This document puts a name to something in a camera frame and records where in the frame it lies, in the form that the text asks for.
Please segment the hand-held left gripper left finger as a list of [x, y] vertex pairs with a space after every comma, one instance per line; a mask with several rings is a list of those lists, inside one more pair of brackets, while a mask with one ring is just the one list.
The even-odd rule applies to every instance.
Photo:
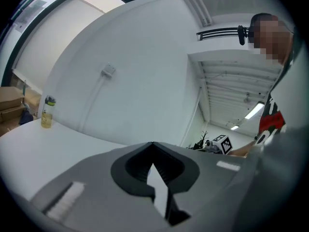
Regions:
[[113, 180], [112, 164], [145, 144], [90, 156], [45, 184], [30, 200], [46, 213], [74, 182], [84, 190], [60, 220], [66, 232], [155, 232], [169, 227], [150, 197], [132, 196]]

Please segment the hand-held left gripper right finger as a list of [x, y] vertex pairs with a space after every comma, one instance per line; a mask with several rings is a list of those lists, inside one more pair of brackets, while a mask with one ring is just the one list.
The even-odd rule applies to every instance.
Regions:
[[152, 144], [155, 201], [165, 226], [158, 232], [233, 232], [238, 200], [229, 186], [241, 159]]

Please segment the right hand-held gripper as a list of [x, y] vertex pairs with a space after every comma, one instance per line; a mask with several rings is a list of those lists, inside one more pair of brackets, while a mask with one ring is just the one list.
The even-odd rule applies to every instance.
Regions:
[[227, 135], [219, 135], [215, 139], [207, 141], [205, 145], [206, 150], [215, 154], [223, 155], [229, 154], [232, 148], [232, 144]]

